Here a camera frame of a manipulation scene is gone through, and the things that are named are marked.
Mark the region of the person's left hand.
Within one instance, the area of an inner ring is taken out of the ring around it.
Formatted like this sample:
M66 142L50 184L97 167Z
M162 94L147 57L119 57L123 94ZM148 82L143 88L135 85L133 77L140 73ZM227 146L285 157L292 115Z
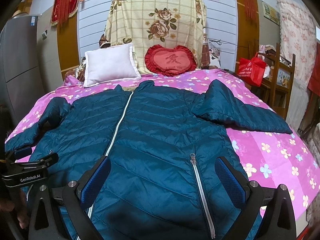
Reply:
M11 212L15 210L20 227L25 229L29 225L27 198L21 189L1 190L1 211Z

